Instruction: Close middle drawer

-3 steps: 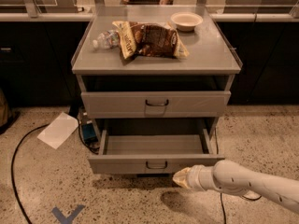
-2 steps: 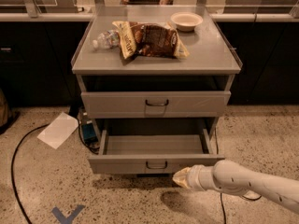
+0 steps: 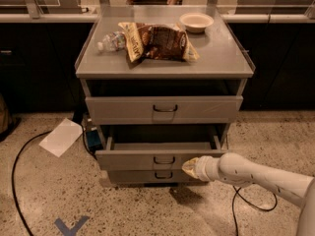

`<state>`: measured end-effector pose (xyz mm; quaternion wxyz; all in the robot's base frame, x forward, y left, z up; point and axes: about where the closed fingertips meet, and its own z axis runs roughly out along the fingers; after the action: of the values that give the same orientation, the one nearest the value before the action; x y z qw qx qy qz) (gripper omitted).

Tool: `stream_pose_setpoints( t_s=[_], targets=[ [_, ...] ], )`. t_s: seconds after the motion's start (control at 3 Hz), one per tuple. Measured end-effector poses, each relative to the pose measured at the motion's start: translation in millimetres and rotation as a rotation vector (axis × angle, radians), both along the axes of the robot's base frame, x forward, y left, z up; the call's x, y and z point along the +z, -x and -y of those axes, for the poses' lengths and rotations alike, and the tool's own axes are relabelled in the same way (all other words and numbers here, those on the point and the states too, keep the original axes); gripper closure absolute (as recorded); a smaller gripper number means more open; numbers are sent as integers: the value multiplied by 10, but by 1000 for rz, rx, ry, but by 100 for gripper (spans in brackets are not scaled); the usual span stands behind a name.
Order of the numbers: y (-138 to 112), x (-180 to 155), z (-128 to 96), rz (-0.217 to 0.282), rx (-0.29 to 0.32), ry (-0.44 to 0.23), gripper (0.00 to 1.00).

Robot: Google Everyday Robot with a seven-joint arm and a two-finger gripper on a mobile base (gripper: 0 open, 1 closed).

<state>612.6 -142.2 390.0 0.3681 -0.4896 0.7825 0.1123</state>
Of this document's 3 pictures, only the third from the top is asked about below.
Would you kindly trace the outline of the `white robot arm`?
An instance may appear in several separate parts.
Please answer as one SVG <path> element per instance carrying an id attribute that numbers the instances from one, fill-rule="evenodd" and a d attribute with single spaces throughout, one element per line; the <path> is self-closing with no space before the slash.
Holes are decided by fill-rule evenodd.
<path id="1" fill-rule="evenodd" d="M 315 236 L 315 178 L 254 163 L 227 152 L 219 158 L 192 158 L 182 165 L 189 176 L 203 182 L 221 181 L 239 187 L 258 184 L 300 208 L 296 236 Z"/>

